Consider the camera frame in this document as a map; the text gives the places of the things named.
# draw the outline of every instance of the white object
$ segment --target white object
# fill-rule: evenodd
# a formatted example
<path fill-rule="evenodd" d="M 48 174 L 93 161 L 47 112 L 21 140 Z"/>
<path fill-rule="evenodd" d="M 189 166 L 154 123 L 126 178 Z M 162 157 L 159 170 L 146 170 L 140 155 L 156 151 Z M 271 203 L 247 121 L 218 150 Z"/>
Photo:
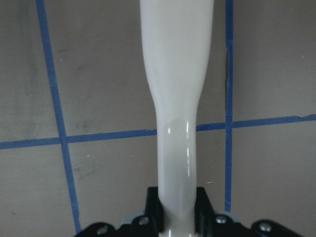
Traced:
<path fill-rule="evenodd" d="M 144 62 L 157 117 L 160 236 L 195 235 L 196 114 L 213 0 L 140 0 Z"/>

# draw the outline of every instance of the black bracket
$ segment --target black bracket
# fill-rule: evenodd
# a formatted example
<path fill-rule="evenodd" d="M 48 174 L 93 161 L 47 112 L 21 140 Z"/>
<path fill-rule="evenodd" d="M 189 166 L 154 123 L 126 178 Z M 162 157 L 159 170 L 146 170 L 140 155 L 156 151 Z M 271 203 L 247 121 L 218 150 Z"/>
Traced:
<path fill-rule="evenodd" d="M 215 213 L 202 187 L 197 188 L 195 227 L 201 237 L 301 237 L 271 220 L 257 221 L 248 229 L 234 222 L 229 215 Z M 150 187 L 144 215 L 137 216 L 130 224 L 123 224 L 117 230 L 107 223 L 94 223 L 75 237 L 158 237 L 163 230 L 163 208 L 158 188 Z"/>

